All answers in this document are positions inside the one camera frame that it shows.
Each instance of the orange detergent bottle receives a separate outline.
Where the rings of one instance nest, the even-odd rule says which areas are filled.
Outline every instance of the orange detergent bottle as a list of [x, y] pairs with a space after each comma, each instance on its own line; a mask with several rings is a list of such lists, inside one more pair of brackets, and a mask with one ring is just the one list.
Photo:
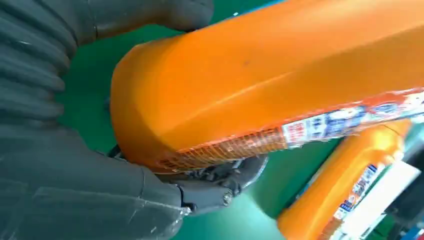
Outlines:
[[316, 180], [278, 218], [278, 228], [288, 240], [327, 240], [342, 224], [336, 211], [345, 200], [352, 205], [355, 183], [369, 165], [400, 160], [409, 119], [379, 124], [347, 137], [320, 168]]
[[115, 136], [156, 173], [341, 137], [423, 102], [423, 43], [423, 0], [291, 0], [141, 44], [113, 74]]

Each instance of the orange plastic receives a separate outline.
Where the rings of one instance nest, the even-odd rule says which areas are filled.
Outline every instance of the orange plastic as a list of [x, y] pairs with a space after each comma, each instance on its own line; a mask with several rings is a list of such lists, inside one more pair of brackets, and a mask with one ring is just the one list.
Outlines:
[[[113, 75], [116, 139], [129, 161], [172, 172], [159, 160], [177, 151], [423, 87], [423, 43], [423, 0], [291, 0], [138, 45]], [[200, 167], [220, 163], [199, 151]]]
[[368, 165], [390, 164], [403, 156], [409, 119], [370, 127], [346, 138], [325, 162], [318, 178], [278, 218], [288, 240], [317, 240]]

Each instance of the printed label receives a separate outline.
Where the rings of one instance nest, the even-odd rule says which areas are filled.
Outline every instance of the printed label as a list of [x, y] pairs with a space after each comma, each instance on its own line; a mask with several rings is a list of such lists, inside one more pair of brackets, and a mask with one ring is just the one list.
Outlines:
[[413, 93], [406, 96], [405, 101], [400, 105], [402, 117], [421, 115], [424, 113], [424, 92]]
[[308, 118], [307, 129], [308, 129], [308, 140], [320, 140], [323, 139], [327, 128], [327, 115], [322, 114]]
[[284, 136], [289, 147], [295, 147], [308, 140], [308, 132], [305, 120], [295, 121], [282, 127]]
[[399, 117], [401, 108], [396, 103], [384, 103], [371, 107], [366, 114], [365, 122], [375, 123], [385, 120], [392, 120]]
[[373, 181], [377, 177], [378, 168], [374, 165], [369, 165], [366, 170], [363, 172], [360, 179], [355, 183], [352, 188], [351, 194], [349, 197], [340, 204], [340, 207], [333, 215], [333, 217], [342, 220], [347, 215], [347, 213], [351, 212], [355, 206], [359, 203], [359, 201], [364, 197], [365, 192], [371, 186]]

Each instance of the green surface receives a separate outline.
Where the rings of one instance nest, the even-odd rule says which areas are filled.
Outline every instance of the green surface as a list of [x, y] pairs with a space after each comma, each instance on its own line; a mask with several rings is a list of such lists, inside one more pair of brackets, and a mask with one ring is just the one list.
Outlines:
[[[213, 21], [260, 6], [268, 0], [216, 1]], [[93, 150], [106, 152], [115, 138], [104, 101], [109, 95], [115, 65], [136, 44], [179, 34], [159, 26], [104, 39], [82, 47], [64, 77], [66, 92], [57, 97], [65, 105], [60, 121], [79, 130]], [[338, 143], [315, 142], [302, 148], [275, 152], [262, 177], [231, 207], [187, 217], [174, 240], [280, 240], [275, 218], [313, 175]]]

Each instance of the blue label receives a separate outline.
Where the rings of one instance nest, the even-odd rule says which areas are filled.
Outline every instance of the blue label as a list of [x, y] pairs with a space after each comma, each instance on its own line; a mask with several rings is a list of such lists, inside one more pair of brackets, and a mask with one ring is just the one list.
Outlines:
[[386, 103], [372, 108], [371, 114], [384, 117], [385, 115], [396, 113], [397, 110], [398, 105], [396, 103]]
[[366, 115], [364, 106], [344, 108], [326, 114], [327, 129], [325, 137], [338, 137], [351, 131], [351, 128], [361, 124]]
[[347, 212], [352, 211], [352, 208], [351, 208], [351, 207], [349, 207], [348, 205], [344, 204], [344, 203], [342, 203], [342, 204], [340, 205], [340, 208], [342, 208], [343, 210], [345, 210], [345, 211], [347, 211]]

